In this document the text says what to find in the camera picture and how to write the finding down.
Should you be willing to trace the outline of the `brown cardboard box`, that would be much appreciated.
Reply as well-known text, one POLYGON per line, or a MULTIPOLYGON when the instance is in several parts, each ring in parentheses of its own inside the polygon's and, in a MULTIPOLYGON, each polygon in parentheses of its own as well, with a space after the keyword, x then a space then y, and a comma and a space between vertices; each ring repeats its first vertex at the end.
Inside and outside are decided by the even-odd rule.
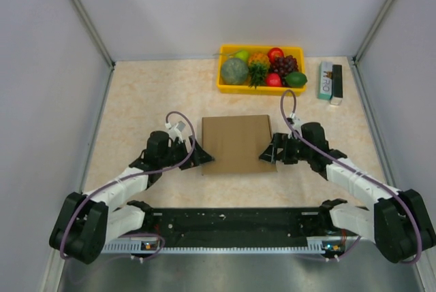
POLYGON ((270 116, 214 116, 202 119, 202 147, 215 158, 202 166, 204 175, 260 174, 277 166, 259 156, 273 137, 270 116))

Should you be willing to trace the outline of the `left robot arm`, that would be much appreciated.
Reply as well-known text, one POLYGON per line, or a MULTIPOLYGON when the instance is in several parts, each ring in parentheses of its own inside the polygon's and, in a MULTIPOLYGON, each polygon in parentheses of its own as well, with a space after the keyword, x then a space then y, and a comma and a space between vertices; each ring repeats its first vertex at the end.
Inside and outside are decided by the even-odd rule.
POLYGON ((154 131, 146 148, 125 170, 106 185, 88 193, 70 193, 63 202, 49 237, 49 245, 65 258, 90 264, 104 246, 126 233, 147 235, 154 218, 143 202, 130 197, 152 187, 172 169, 190 169, 214 160, 189 136, 188 149, 179 133, 154 131))

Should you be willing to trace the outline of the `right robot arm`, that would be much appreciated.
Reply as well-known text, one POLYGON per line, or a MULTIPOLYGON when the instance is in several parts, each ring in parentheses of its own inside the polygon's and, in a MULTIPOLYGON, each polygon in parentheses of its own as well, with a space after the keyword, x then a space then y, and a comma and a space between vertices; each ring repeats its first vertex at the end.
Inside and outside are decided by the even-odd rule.
POLYGON ((356 167, 340 150, 329 146, 324 128, 305 123, 292 133, 275 133, 259 158, 286 165, 305 161, 325 180, 345 189, 363 203, 342 199, 320 206, 319 229, 328 235, 345 229, 372 241, 390 262, 399 263, 435 246, 435 230, 422 196, 380 183, 356 167))

